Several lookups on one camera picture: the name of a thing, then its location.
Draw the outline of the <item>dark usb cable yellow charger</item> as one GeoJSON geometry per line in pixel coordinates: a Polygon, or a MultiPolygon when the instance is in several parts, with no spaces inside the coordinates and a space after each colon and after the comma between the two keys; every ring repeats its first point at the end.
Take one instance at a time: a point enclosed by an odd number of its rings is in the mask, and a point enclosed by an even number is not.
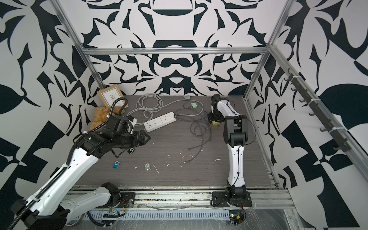
{"type": "Polygon", "coordinates": [[[201,118],[192,119],[190,132],[194,136],[200,138],[200,144],[188,148],[188,150],[197,149],[197,153],[190,160],[186,160],[184,164],[188,164],[196,159],[202,152],[204,145],[212,140],[212,130],[209,124],[208,115],[205,114],[201,116],[201,118]]]}

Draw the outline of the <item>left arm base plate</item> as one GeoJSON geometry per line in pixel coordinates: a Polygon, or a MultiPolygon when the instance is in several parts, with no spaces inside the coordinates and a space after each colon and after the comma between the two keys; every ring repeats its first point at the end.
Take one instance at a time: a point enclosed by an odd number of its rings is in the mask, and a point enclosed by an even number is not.
{"type": "Polygon", "coordinates": [[[120,192],[111,195],[107,203],[109,208],[129,208],[135,203],[136,193],[134,192],[120,192]]]}

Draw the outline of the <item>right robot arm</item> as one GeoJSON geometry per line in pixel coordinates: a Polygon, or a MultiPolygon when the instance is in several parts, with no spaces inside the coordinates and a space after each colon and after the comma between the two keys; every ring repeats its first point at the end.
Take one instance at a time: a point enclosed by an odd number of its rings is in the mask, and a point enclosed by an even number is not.
{"type": "Polygon", "coordinates": [[[243,155],[248,141],[247,117],[238,113],[231,102],[215,94],[211,97],[209,122],[224,124],[223,139],[229,151],[229,176],[225,195],[227,202],[235,204],[246,199],[247,191],[243,176],[243,155]]]}

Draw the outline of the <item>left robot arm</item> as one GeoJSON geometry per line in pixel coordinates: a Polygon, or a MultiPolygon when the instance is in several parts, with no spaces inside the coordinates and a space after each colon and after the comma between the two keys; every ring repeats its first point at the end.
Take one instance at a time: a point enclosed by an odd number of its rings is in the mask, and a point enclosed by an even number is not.
{"type": "Polygon", "coordinates": [[[11,210],[16,216],[8,226],[9,230],[19,221],[29,230],[61,230],[74,218],[89,214],[92,209],[102,206],[113,209],[122,204],[120,189],[112,183],[105,183],[78,198],[64,200],[76,182],[106,153],[114,149],[133,151],[150,141],[144,130],[134,130],[137,123],[134,117],[125,117],[122,111],[114,115],[114,108],[120,101],[124,102],[124,109],[128,100],[116,99],[107,120],[75,141],[62,167],[28,199],[12,205],[11,210]]]}

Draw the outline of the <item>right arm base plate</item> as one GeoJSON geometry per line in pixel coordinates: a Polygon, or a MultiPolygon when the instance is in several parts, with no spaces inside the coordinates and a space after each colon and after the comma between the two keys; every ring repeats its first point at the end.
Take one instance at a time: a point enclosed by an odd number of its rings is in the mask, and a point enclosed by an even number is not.
{"type": "Polygon", "coordinates": [[[245,194],[241,195],[240,197],[232,197],[232,198],[229,198],[226,192],[212,192],[210,205],[216,208],[226,208],[226,207],[250,208],[253,205],[253,203],[249,192],[245,192],[245,194]]]}

